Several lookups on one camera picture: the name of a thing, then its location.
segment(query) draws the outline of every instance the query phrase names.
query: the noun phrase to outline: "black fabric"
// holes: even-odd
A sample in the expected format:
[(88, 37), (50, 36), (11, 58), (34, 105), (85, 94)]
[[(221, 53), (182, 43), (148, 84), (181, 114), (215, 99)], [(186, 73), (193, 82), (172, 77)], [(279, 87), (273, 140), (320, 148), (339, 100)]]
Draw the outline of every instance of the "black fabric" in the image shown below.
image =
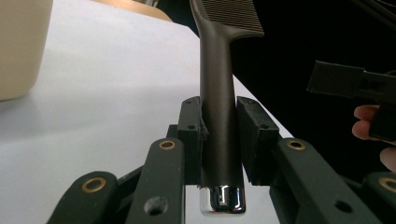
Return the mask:
[[(190, 10), (188, 1), (178, 9), (185, 15)], [(306, 87), (315, 60), (378, 73), (396, 69), (395, 32), (346, 0), (257, 0), (254, 4), (265, 35), (232, 43), (237, 78), (340, 175), (361, 181), (368, 173), (386, 171), (379, 152), (387, 144), (361, 141), (351, 133), (357, 121), (355, 107), (375, 102), (313, 94)], [(184, 20), (196, 29), (192, 16)]]

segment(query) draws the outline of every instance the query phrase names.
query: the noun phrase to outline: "finger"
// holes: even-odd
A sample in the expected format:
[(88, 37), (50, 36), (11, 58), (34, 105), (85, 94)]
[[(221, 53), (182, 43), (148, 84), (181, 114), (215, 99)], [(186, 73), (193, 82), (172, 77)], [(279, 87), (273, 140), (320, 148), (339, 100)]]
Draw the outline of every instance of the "finger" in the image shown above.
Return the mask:
[(378, 108), (379, 105), (360, 105), (356, 107), (353, 114), (357, 119), (371, 121), (373, 120), (374, 114)]
[(352, 127), (352, 133), (356, 137), (362, 140), (369, 140), (371, 139), (369, 135), (370, 130), (370, 122), (367, 120), (360, 120), (356, 122)]
[(396, 173), (396, 147), (387, 147), (382, 150), (379, 159), (388, 169)]

